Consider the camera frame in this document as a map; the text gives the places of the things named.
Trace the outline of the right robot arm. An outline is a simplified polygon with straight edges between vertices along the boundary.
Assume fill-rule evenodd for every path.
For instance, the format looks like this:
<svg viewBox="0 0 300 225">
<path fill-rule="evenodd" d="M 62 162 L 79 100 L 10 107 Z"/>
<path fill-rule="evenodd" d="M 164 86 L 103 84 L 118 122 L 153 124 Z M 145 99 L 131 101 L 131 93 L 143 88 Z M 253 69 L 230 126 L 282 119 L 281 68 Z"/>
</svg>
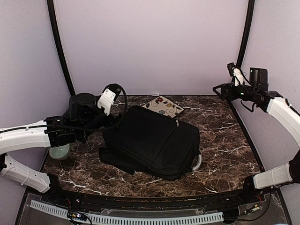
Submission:
<svg viewBox="0 0 300 225">
<path fill-rule="evenodd" d="M 239 199 L 250 203 L 257 190 L 300 181 L 300 112 L 265 84 L 217 85 L 213 92 L 238 108 L 266 169 L 245 179 Z"/>
</svg>

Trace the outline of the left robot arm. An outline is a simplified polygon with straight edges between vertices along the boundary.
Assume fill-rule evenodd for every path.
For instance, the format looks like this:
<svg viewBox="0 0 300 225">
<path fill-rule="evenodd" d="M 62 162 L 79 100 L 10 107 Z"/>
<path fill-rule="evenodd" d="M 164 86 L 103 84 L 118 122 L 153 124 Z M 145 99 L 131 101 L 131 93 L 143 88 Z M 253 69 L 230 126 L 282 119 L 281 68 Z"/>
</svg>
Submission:
<svg viewBox="0 0 300 225">
<path fill-rule="evenodd" d="M 80 93 L 71 96 L 62 116 L 0 131 L 0 174 L 40 193 L 47 193 L 55 204 L 66 201 L 57 176 L 36 171 L 13 159 L 9 153 L 33 148 L 56 148 L 87 141 L 88 136 L 116 127 L 120 120 L 110 110 L 120 89 L 106 88 L 99 96 Z"/>
</svg>

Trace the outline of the black student bag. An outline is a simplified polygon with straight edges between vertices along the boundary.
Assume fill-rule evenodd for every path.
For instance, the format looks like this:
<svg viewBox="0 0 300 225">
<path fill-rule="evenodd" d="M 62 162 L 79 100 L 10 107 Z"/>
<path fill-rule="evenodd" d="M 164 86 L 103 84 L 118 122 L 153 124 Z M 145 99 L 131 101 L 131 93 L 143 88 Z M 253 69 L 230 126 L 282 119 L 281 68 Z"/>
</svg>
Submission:
<svg viewBox="0 0 300 225">
<path fill-rule="evenodd" d="M 102 135 L 100 161 L 131 175 L 143 172 L 177 180 L 202 163 L 197 127 L 141 106 L 130 107 L 121 124 Z"/>
</svg>

